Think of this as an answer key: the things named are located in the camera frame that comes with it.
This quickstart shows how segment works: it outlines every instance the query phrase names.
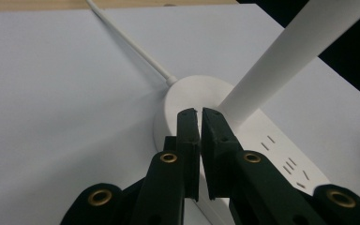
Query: black plastic part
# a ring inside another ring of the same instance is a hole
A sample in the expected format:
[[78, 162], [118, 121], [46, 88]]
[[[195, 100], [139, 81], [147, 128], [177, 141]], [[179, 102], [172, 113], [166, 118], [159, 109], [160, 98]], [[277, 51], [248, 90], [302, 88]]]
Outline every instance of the black plastic part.
[[[95, 203], [101, 202], [102, 198], [107, 198], [107, 193], [111, 193], [111, 198], [102, 205], [92, 205], [90, 197], [94, 197]], [[121, 189], [114, 185], [98, 184], [84, 190], [75, 200], [74, 204], [68, 209], [61, 225], [111, 225], [121, 224], [123, 215], [119, 214], [119, 205], [122, 201], [123, 193]]]
[[242, 151], [224, 116], [211, 109], [202, 110], [202, 162], [209, 198], [229, 198], [235, 181], [234, 154]]
[[305, 198], [329, 224], [360, 224], [360, 197], [344, 187], [319, 186]]
[[186, 198], [195, 201], [199, 198], [200, 148], [197, 112], [194, 109], [183, 110], [177, 114], [176, 151], [184, 156]]
[[129, 224], [132, 217], [134, 205], [137, 201], [137, 198], [139, 197], [140, 190], [143, 187], [143, 182], [144, 178], [122, 191], [123, 198], [118, 212], [118, 214], [121, 215], [122, 218], [121, 223], [118, 224]]
[[175, 151], [176, 150], [176, 137], [166, 136], [165, 143], [163, 144], [163, 151]]
[[[259, 224], [325, 224], [300, 193], [263, 154], [244, 151], [236, 154], [233, 171], [237, 187], [231, 199], [247, 200]], [[244, 207], [234, 207], [243, 215]]]
[[229, 205], [232, 219], [235, 224], [258, 225], [259, 220], [244, 195], [238, 195], [237, 199], [230, 199]]
[[129, 224], [183, 224], [184, 190], [183, 156], [177, 151], [155, 154]]

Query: dark background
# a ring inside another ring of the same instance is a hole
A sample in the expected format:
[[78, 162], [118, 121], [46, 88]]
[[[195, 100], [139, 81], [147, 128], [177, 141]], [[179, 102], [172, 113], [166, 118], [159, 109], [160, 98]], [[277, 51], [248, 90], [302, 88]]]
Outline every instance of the dark background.
[[[237, 1], [241, 4], [257, 4], [283, 27], [286, 27], [308, 2], [308, 0]], [[360, 91], [360, 20], [321, 53], [320, 58]]]

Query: white surface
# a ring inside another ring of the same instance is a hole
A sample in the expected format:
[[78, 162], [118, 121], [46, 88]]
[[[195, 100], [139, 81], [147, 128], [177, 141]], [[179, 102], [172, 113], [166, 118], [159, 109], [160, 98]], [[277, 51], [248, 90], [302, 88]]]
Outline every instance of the white surface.
[[[281, 31], [251, 5], [108, 14], [176, 77], [231, 84]], [[166, 90], [92, 11], [0, 13], [0, 224], [58, 224], [88, 186], [145, 176]], [[262, 110], [333, 183], [360, 195], [358, 91], [316, 59]], [[186, 224], [203, 220], [187, 207]]]

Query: brass screw insert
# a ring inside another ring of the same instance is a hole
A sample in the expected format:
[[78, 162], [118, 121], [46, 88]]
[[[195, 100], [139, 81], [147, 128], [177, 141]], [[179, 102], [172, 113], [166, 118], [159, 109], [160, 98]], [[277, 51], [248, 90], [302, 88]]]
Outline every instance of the brass screw insert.
[[101, 206], [110, 201], [113, 194], [108, 189], [98, 189], [93, 191], [87, 201], [93, 206]]
[[166, 163], [173, 163], [177, 160], [177, 155], [172, 153], [166, 153], [160, 156], [160, 160]]
[[328, 189], [326, 197], [333, 203], [345, 208], [354, 208], [356, 206], [356, 202], [352, 197], [335, 189]]
[[262, 161], [262, 159], [259, 156], [254, 155], [252, 153], [244, 154], [244, 160], [251, 162], [251, 163], [258, 163], [258, 162]]

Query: white cylinder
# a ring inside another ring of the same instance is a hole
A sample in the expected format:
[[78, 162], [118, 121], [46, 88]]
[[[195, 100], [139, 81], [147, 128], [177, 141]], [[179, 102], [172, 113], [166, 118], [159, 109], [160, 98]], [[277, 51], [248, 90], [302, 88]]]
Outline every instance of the white cylinder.
[[310, 0], [221, 102], [241, 125], [267, 99], [360, 19], [360, 0]]

